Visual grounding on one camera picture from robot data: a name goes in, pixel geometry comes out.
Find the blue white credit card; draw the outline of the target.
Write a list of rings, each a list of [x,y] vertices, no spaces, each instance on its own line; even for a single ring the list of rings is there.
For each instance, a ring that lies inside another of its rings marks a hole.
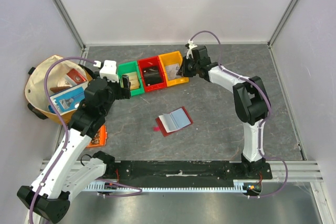
[[[181,69],[177,70],[175,75],[174,75],[174,78],[181,78],[183,76],[183,71]]]

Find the red leather card holder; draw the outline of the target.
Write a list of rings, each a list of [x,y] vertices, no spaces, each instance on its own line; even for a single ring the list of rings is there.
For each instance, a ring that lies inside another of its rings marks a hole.
[[[184,106],[170,113],[159,115],[155,121],[164,137],[193,124],[193,120]]]

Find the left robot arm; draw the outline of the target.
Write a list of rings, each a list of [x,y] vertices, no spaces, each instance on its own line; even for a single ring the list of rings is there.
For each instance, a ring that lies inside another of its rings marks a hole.
[[[131,97],[130,81],[123,75],[112,82],[106,77],[91,80],[84,90],[84,99],[65,126],[65,137],[41,174],[29,186],[21,186],[18,198],[29,210],[29,222],[37,214],[58,223],[67,213],[71,202],[92,181],[110,178],[116,166],[113,157],[99,154],[72,176],[69,175],[81,152],[105,124],[112,104]]]

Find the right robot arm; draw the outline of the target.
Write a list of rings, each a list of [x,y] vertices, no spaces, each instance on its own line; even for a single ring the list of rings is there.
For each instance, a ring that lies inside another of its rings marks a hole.
[[[188,78],[199,76],[233,94],[235,112],[244,127],[240,172],[245,178],[254,178],[266,165],[263,133],[266,119],[271,112],[263,81],[258,76],[252,78],[242,76],[217,62],[211,62],[205,46],[197,46],[190,42],[185,47],[187,53],[177,72],[179,76]]]

